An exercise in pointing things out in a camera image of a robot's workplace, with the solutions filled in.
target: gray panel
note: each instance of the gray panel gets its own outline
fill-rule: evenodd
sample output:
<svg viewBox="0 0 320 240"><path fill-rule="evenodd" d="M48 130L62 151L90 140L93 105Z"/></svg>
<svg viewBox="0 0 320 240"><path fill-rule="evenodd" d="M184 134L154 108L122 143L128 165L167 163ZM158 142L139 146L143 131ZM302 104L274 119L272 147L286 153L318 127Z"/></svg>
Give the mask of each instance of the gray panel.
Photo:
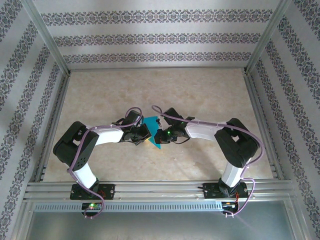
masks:
<svg viewBox="0 0 320 240"><path fill-rule="evenodd" d="M113 239L294 239L286 209L279 202L250 202L235 218L220 212L108 212L95 220L80 213L35 212L30 240Z"/></svg>

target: beige marble floor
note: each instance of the beige marble floor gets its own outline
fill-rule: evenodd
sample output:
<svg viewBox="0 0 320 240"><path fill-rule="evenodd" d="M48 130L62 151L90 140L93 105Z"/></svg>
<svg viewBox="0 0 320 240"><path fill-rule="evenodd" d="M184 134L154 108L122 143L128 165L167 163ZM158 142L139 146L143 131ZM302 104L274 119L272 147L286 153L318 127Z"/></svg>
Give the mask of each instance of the beige marble floor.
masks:
<svg viewBox="0 0 320 240"><path fill-rule="evenodd" d="M107 125L132 106L142 108L146 117L156 116L152 104L210 122L238 118L260 136L240 69L136 69L73 72L54 143L75 121ZM227 160L216 142L192 139L182 145L163 145L161 150L150 142L102 144L95 147L88 163L102 181L204 180L218 179ZM66 169L51 153L44 181L72 181ZM267 157L250 167L246 176L272 178Z"/></svg>

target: white arm segment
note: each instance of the white arm segment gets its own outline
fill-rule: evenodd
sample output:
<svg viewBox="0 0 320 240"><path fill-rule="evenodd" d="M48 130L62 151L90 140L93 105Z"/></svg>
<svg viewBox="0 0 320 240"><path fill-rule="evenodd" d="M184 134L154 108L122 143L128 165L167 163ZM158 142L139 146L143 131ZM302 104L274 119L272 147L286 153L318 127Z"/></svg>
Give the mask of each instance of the white arm segment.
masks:
<svg viewBox="0 0 320 240"><path fill-rule="evenodd" d="M108 128L108 129L96 129L93 132L96 132L99 135L98 140L96 141L96 146L106 143L118 143L120 142L124 132L121 129L117 128ZM91 186L96 182L96 176L92 173L88 162L79 170L74 171L75 176L78 181L81 182L86 188L91 188Z"/></svg>
<svg viewBox="0 0 320 240"><path fill-rule="evenodd" d="M207 139L210 141L216 141L215 134L217 131L223 129L223 126L210 126L202 125L197 123L188 123L185 127L186 133L190 138ZM241 179L240 175L243 168L238 168L233 166L231 163L227 162L225 170L221 177L221 180L227 184L230 188L234 187Z"/></svg>

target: patterned wallpaper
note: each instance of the patterned wallpaper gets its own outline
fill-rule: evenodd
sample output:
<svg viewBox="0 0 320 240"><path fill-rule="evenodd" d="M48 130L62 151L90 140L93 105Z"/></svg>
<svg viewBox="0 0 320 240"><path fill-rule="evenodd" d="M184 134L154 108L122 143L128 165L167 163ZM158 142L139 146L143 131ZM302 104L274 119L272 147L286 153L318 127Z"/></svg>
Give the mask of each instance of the patterned wallpaper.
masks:
<svg viewBox="0 0 320 240"><path fill-rule="evenodd" d="M0 240L40 161L62 73L18 0L0 0Z"/></svg>
<svg viewBox="0 0 320 240"><path fill-rule="evenodd" d="M279 0L34 1L70 69L245 67Z"/></svg>
<svg viewBox="0 0 320 240"><path fill-rule="evenodd" d="M320 239L320 7L294 0L251 72L284 176Z"/></svg>

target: purple cable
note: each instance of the purple cable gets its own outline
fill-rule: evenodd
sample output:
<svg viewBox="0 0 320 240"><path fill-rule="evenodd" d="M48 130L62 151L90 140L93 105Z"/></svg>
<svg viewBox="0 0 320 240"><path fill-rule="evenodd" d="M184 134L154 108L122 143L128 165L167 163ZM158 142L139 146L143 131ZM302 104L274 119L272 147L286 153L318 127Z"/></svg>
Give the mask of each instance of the purple cable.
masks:
<svg viewBox="0 0 320 240"><path fill-rule="evenodd" d="M261 148L261 152L260 152L259 156L257 156L256 159L254 159L253 161L247 163L244 166L243 171L242 171L242 173L240 175L240 178L242 180L252 181L252 189L251 189L251 192L249 193L248 198L245 200L244 204L242 205L242 207L240 207L240 209L238 209L237 212L232 213L231 211L225 210L225 212L230 213L230 215L228 215L228 216L235 216L238 213L240 213L244 209L244 207L247 205L249 199L251 198L251 196L252 196L252 194L253 194L253 192L255 190L255 186L256 186L256 182L255 182L255 180L253 178L251 178L251 177L243 178L243 175L245 174L245 171L249 168L249 165L254 164L257 161L259 161L262 158L262 156L265 154L266 150L265 150L264 143L256 135L254 135L253 133L251 133L251 132L249 132L247 130L244 130L244 129L240 128L240 127L237 127L237 126L232 126L232 125L222 124L222 123L206 122L206 121L186 120L186 119L183 119L183 118L174 117L174 116L170 116L170 115L167 115L167 114L163 113L162 109L157 105L152 105L151 108L154 111L156 111L158 114L160 114L160 115L162 115L164 117L167 117L169 119L174 119L174 120L178 120L178 121L185 122L185 123L202 124L202 125L209 125L209 126L214 126L214 127L224 127L224 128L229 128L229 129L233 129L233 130L238 130L240 132L243 132L243 133L248 134L249 136L253 137L259 143L260 148Z"/></svg>
<svg viewBox="0 0 320 240"><path fill-rule="evenodd" d="M74 169L74 166L76 165L76 162L77 162L77 159L78 159L78 157L79 157L79 155L80 155L81 148L82 148L82 146L83 146L83 144L84 144L85 138L86 138L86 136L88 135L88 133L89 133L90 131L96 130L96 129L121 129L121 128L130 127L130 126L132 126L132 125L135 125L135 124L139 123L140 120L141 120L141 118L142 118L142 110L141 110L139 107L131 107L131 108L125 113L125 116L127 117L128 114L129 114L129 112L130 112L131 110L133 110L133 109L137 109L137 110L139 110L139 112L140 112L139 118L138 118L135 122L133 122L133 123L130 123L130 124L127 124L127 125L118 125L118 126L116 126L116 125L94 126L94 127L89 128L87 131L85 131L85 133L83 134L83 137L82 137L82 139L81 139L81 141L80 141L80 143L79 143L79 146L78 146L78 148L77 148L77 151L76 151L76 154L75 154L75 156L74 156L74 159L73 159L73 161L72 161L72 163L71 163L71 166L70 166L70 168L68 168L68 169L66 170L66 171L71 175L71 177L75 180L75 182L80 185L80 187L82 187L82 188L83 188L84 190L86 190L87 192L89 192L89 193L91 193L91 194L93 194L93 195L95 195L95 196L97 196L98 198L101 199L102 207L101 207L100 211L97 212L97 214L95 214L94 216L91 216L90 219L94 219L94 218L96 218L100 213L102 213L102 211L105 209L105 200L104 200L104 198L103 198L101 195L99 195L98 193L90 190L89 188L85 187L81 182L79 182L79 180L77 179L77 177L76 177L76 175L74 174L74 172L72 171L72 169ZM85 218L87 218L86 212L87 212L87 210L85 210L84 213L83 213Z"/></svg>

